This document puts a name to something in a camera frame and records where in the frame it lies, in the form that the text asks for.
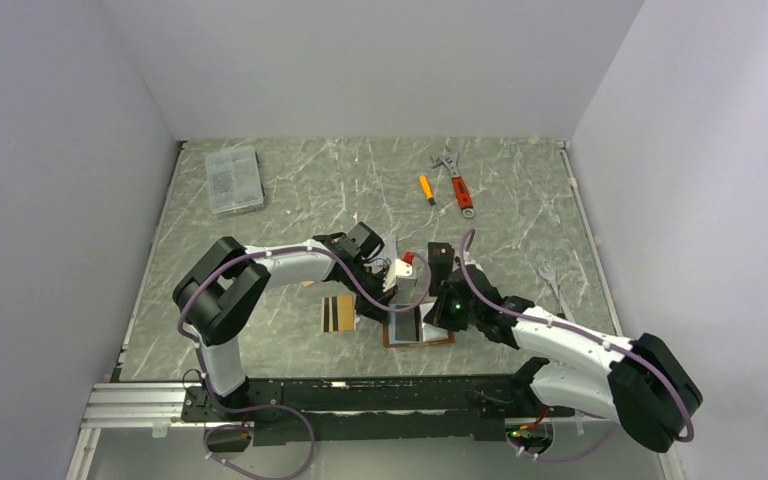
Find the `brown leather card holder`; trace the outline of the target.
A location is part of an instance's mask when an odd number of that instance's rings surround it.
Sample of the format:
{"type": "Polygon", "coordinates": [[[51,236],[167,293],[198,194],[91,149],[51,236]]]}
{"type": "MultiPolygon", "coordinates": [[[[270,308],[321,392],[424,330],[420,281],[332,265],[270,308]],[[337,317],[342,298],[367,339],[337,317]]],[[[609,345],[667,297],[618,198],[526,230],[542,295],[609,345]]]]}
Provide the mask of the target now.
{"type": "Polygon", "coordinates": [[[432,303],[424,303],[408,312],[390,312],[383,326],[383,346],[401,348],[453,344],[453,332],[424,321],[432,306],[432,303]]]}

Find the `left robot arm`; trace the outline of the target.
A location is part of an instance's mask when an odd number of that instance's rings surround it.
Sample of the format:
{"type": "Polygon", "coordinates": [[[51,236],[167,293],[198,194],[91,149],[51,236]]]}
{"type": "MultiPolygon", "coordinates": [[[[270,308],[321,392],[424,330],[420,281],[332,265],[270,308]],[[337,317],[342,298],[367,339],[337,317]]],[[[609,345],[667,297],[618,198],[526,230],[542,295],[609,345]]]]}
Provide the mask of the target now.
{"type": "Polygon", "coordinates": [[[337,282],[356,295],[358,315],[385,322],[399,282],[415,271],[400,258],[374,267],[384,246],[363,222],[347,233],[275,247],[242,245],[231,236],[217,240],[172,294],[180,311],[177,330],[194,343],[205,375],[208,407],[221,419],[232,420],[250,406],[238,336],[269,289],[337,282]]]}

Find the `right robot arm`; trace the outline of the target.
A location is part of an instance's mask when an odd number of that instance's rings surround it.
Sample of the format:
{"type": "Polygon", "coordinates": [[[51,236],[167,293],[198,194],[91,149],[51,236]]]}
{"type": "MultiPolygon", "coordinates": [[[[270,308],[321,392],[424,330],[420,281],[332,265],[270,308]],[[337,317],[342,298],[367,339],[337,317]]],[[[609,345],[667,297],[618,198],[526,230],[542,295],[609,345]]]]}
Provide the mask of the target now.
{"type": "Polygon", "coordinates": [[[491,342],[530,354],[511,378],[512,404],[524,415],[545,406],[593,414],[657,453],[693,438],[691,417],[703,395],[655,335],[601,333],[532,300],[503,296],[476,264],[443,281],[423,321],[450,332],[474,327],[491,342]]]}

